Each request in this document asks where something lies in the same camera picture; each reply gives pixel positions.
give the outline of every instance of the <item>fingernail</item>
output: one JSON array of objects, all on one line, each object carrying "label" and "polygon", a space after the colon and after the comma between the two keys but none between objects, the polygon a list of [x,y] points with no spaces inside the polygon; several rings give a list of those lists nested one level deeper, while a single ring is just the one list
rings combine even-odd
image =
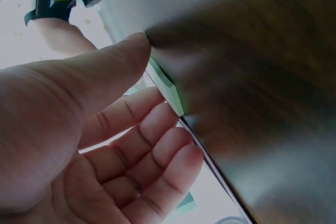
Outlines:
[{"label": "fingernail", "polygon": [[144,33],[135,33],[135,34],[128,36],[126,39],[133,40],[136,42],[141,42],[141,43],[148,43],[148,38],[146,34]]}]

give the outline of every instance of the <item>hand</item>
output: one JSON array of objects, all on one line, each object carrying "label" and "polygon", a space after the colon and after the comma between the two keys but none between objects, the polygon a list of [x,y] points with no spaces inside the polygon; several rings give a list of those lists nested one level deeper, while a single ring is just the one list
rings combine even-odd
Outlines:
[{"label": "hand", "polygon": [[[1,223],[160,223],[201,169],[202,151],[144,72],[135,34],[65,60],[0,71]],[[108,146],[97,144],[132,127]]]}]

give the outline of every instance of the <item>wooden surface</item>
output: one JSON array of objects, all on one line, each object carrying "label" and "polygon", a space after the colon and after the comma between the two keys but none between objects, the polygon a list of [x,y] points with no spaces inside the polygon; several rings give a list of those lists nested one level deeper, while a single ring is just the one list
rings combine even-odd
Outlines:
[{"label": "wooden surface", "polygon": [[256,223],[336,223],[336,0],[104,0],[102,17],[115,41],[146,32]]}]

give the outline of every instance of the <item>wrist strap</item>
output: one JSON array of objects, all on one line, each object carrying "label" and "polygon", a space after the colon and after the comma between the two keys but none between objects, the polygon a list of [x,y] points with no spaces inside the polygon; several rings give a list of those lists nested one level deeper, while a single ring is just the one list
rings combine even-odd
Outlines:
[{"label": "wrist strap", "polygon": [[73,1],[35,0],[35,9],[25,16],[26,25],[30,20],[39,18],[58,18],[69,22]]}]

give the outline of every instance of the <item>forearm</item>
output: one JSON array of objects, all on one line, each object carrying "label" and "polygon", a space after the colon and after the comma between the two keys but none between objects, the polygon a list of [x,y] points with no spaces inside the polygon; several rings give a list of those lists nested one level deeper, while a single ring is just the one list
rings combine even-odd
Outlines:
[{"label": "forearm", "polygon": [[96,50],[82,32],[64,20],[41,18],[31,20],[28,28],[38,32],[47,46],[60,54],[75,56]]}]

